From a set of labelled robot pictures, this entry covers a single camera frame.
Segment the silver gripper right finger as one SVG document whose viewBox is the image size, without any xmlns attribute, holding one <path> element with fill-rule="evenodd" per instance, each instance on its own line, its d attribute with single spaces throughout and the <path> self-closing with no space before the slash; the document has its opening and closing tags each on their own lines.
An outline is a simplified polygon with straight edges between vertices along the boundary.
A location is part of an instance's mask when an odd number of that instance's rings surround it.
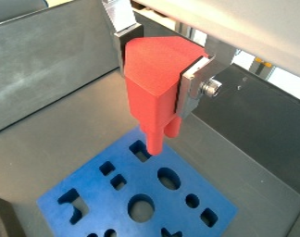
<svg viewBox="0 0 300 237">
<path fill-rule="evenodd" d="M 183 119 L 197 108 L 203 96 L 217 96 L 223 84 L 215 76 L 231 66 L 237 48 L 209 36 L 205 52 L 209 56 L 200 56 L 180 75 L 176 113 Z"/>
</svg>

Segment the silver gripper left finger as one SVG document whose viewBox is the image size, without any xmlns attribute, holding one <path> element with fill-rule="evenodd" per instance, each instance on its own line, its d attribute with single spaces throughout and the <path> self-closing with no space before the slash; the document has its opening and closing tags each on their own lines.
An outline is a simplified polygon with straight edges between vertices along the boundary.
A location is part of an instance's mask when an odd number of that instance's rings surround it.
<svg viewBox="0 0 300 237">
<path fill-rule="evenodd" d="M 125 73 L 125 45 L 132 39 L 144 37 L 144 26 L 137 22 L 131 0 L 102 0 L 102 5 L 109 16 L 121 73 Z"/>
</svg>

